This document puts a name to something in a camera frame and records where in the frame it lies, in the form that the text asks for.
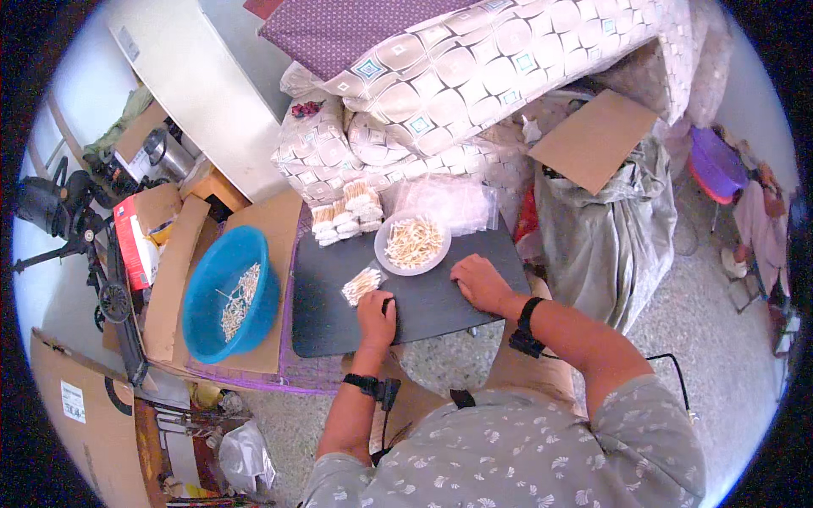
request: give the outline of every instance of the black table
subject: black table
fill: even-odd
[[[344,354],[359,347],[355,308],[347,305],[341,288],[373,259],[374,232],[339,241],[321,249],[310,234],[297,247],[293,268],[293,351],[312,358]],[[499,229],[452,238],[439,265],[419,276],[396,276],[380,289],[395,295],[398,328],[394,344],[420,341],[500,319],[472,307],[455,282],[452,267],[469,254],[479,254],[497,268],[515,290],[527,293],[528,282],[511,234],[500,218]]]

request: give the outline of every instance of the plastic basin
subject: plastic basin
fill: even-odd
[[[259,263],[259,280],[246,317],[231,341],[220,327],[230,294],[243,273]],[[248,353],[271,330],[280,302],[280,281],[268,261],[268,243],[263,233],[240,226],[224,234],[209,247],[192,274],[184,296],[184,342],[192,356],[202,363],[217,363],[230,354]]]
[[[740,158],[709,128],[692,127],[691,157],[693,175],[712,199],[728,199],[748,185],[748,173]]]
[[[422,273],[426,273],[429,270],[432,270],[441,261],[443,261],[443,258],[446,257],[446,254],[449,253],[449,247],[452,245],[451,231],[443,223],[436,221],[437,226],[441,230],[441,235],[443,235],[443,243],[441,245],[441,250],[437,253],[437,256],[432,258],[428,263],[426,263],[422,267],[414,268],[411,270],[406,268],[398,268],[389,262],[389,260],[387,259],[387,254],[384,253],[384,249],[387,248],[387,239],[389,238],[389,230],[392,227],[393,222],[404,219],[414,219],[419,215],[427,217],[428,219],[432,218],[431,212],[399,211],[398,213],[392,214],[387,220],[385,220],[384,223],[381,225],[381,228],[376,233],[376,241],[373,248],[376,251],[376,259],[378,260],[378,263],[386,271],[393,273],[397,276],[417,276]]]

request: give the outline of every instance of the person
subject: person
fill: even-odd
[[[753,253],[765,293],[771,294],[780,280],[783,293],[789,297],[785,270],[787,206],[782,188],[766,163],[759,163],[752,176],[734,207],[740,243],[734,249],[723,248],[720,260],[728,277],[741,279],[748,273],[748,258]]]
[[[373,468],[369,442],[376,403],[343,383],[303,506],[699,504],[704,458],[685,408],[624,336],[553,301],[537,279],[532,293],[544,299],[533,307],[530,330],[546,346],[544,353],[561,360],[536,359],[508,345],[524,308],[533,304],[529,295],[511,290],[476,254],[455,264],[450,278],[474,307],[506,320],[489,378],[472,395],[474,405],[446,403],[401,371],[390,418],[403,418],[398,410],[407,408],[413,425]],[[388,354],[395,334],[392,298],[382,291],[362,297],[361,341],[350,373],[380,378],[398,371]],[[574,412],[570,365],[585,378],[588,419]],[[418,402],[424,404],[416,409]]]

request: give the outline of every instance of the hand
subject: hand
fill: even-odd
[[[516,296],[491,262],[478,254],[458,261],[450,278],[474,307],[492,314],[505,317],[505,304]]]
[[[395,300],[387,304],[386,315],[381,313],[384,300],[392,298],[386,291],[371,291],[359,300],[360,350],[386,352],[395,338]]]

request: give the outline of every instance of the box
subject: box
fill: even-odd
[[[96,494],[110,508],[149,508],[160,492],[148,494],[141,473],[129,386],[113,374],[117,406],[107,394],[105,375],[111,373],[104,366],[36,329],[31,369],[59,439]]]
[[[228,218],[224,229],[228,231],[237,226],[250,225],[265,234],[268,256],[280,279],[280,295],[285,294],[288,284],[301,207],[302,199],[296,191],[288,189],[234,213]],[[202,199],[194,195],[186,198],[161,256],[146,311],[142,340],[147,358],[151,363],[180,376],[189,375],[185,371],[189,351],[181,326],[185,287],[200,258],[217,238],[216,225],[207,218],[208,210],[209,205]],[[234,354],[218,365],[243,371],[278,372],[281,310],[279,316],[257,349],[247,354]]]
[[[132,121],[114,145],[114,156],[124,166],[136,182],[143,176],[155,177],[155,168],[150,165],[150,158],[142,146],[147,135],[158,127],[165,127],[168,117],[158,101],[153,101],[139,116]]]
[[[159,256],[180,213],[178,188],[163,184],[124,199],[113,209],[130,289],[149,288],[158,275]]]
[[[604,90],[548,132],[528,155],[595,196],[657,117],[637,102]]]

